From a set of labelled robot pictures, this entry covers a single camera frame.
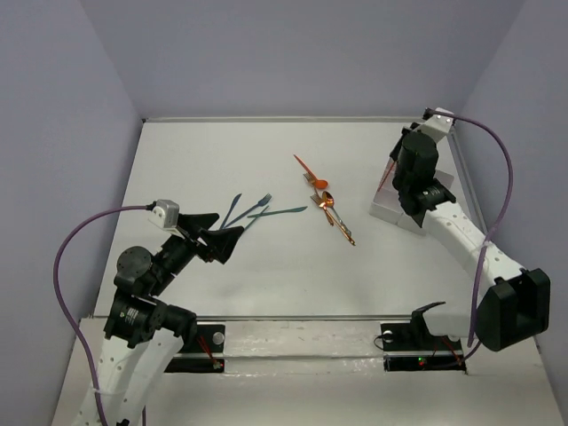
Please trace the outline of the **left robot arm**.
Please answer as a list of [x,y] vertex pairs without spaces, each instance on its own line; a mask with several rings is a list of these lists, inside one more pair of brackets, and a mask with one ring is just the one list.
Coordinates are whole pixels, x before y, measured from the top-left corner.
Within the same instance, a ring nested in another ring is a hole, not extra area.
[[169,233],[161,249],[134,246],[116,264],[114,301],[97,360],[97,382],[87,391],[76,425],[133,425],[166,367],[196,340],[194,312],[158,296],[195,257],[224,264],[244,229],[213,230],[217,213],[185,215],[177,204],[157,202],[151,222]]

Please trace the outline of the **orange plastic fork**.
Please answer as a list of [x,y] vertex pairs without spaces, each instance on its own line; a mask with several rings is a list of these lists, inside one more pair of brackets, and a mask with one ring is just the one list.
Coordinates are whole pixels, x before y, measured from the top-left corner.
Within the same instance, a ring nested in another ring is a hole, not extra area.
[[385,170],[383,173],[383,176],[381,178],[381,181],[379,183],[379,186],[377,187],[377,192],[380,192],[385,184],[385,182],[388,180],[391,172],[393,171],[394,167],[396,165],[396,162],[393,160],[389,160],[387,165],[385,166]]

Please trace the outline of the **blue plastic fork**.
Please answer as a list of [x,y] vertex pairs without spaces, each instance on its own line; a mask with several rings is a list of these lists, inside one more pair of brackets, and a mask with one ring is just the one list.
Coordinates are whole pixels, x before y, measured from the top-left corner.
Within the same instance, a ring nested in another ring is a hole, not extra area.
[[231,222],[229,222],[226,226],[230,227],[231,225],[235,224],[236,222],[239,222],[241,219],[243,219],[245,216],[247,216],[248,214],[250,214],[252,211],[254,211],[255,209],[258,209],[260,207],[263,207],[265,205],[268,204],[268,202],[271,200],[272,195],[270,193],[267,193],[262,199],[260,199],[255,205],[253,205],[252,207],[250,207],[249,209],[245,210],[243,213],[239,214],[235,219],[233,219]]

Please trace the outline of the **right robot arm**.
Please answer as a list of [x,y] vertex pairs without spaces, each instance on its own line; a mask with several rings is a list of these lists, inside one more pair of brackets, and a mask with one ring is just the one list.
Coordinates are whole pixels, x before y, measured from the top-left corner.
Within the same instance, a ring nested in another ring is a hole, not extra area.
[[528,270],[486,239],[455,196],[436,178],[437,140],[424,124],[401,132],[390,153],[392,184],[404,213],[436,239],[474,280],[469,315],[421,318],[408,327],[410,341],[428,348],[440,336],[473,337],[501,351],[548,329],[550,278]]

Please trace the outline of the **teal plastic fork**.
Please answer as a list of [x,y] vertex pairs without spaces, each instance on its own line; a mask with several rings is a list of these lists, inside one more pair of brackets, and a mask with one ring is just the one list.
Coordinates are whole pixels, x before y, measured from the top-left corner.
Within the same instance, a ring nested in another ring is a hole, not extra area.
[[246,232],[269,208],[270,206],[266,205],[260,213],[253,215],[252,220],[244,227],[243,232]]

